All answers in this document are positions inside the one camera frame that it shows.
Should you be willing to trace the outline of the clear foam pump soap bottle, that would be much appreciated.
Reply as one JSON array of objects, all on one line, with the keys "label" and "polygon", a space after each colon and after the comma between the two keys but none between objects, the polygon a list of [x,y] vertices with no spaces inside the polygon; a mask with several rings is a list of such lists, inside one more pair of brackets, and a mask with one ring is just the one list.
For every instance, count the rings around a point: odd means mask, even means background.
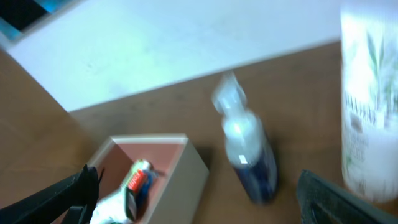
[{"label": "clear foam pump soap bottle", "polygon": [[269,203],[277,192],[278,170],[262,121],[247,107],[247,98],[235,73],[224,72],[212,102],[222,115],[227,158],[249,199]]}]

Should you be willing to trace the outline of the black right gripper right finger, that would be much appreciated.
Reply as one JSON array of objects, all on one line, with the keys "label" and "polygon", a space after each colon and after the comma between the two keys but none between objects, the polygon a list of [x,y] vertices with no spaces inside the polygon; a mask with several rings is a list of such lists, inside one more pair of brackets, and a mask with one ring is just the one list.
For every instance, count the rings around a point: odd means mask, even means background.
[{"label": "black right gripper right finger", "polygon": [[303,170],[297,185],[302,223],[397,223],[397,217]]}]

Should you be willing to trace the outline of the green Dettol soap pack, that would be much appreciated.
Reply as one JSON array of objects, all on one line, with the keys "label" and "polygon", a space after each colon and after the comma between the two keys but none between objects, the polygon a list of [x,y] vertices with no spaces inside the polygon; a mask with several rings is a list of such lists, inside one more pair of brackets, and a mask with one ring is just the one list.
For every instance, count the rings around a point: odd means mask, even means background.
[{"label": "green Dettol soap pack", "polygon": [[137,205],[127,188],[119,188],[96,205],[90,224],[135,223]]}]

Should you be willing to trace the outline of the Colgate toothpaste tube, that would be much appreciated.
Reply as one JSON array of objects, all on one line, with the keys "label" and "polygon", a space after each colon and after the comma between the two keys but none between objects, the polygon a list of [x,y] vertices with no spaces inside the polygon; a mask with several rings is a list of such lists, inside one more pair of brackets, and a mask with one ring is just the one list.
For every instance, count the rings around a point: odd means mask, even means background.
[{"label": "Colgate toothpaste tube", "polygon": [[126,188],[134,195],[137,195],[149,176],[148,172],[151,170],[152,164],[149,161],[144,159],[136,160],[121,182],[121,188]]}]

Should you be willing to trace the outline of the white Pantene tube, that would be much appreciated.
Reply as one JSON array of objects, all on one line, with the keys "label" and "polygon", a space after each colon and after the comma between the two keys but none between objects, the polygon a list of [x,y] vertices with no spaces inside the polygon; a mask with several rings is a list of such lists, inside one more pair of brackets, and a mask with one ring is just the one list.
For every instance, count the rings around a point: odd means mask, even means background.
[{"label": "white Pantene tube", "polygon": [[342,175],[356,195],[397,198],[397,1],[341,3]]}]

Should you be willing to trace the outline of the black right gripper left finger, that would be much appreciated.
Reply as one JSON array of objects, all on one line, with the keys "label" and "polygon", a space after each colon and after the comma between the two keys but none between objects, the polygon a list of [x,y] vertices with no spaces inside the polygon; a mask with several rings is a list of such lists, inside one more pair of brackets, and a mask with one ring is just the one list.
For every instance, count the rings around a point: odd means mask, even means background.
[{"label": "black right gripper left finger", "polygon": [[84,165],[82,170],[27,198],[1,209],[1,223],[89,223],[100,194],[104,172]]}]

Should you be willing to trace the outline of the blue disposable razor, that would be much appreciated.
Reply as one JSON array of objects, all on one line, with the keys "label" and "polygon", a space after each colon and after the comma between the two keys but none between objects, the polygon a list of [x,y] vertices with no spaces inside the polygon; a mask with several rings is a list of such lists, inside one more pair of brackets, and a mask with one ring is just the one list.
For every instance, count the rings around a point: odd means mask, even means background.
[{"label": "blue disposable razor", "polygon": [[147,201],[149,190],[159,177],[158,172],[153,170],[145,170],[143,173],[144,182],[136,195],[137,213],[140,213],[144,209],[144,204]]}]

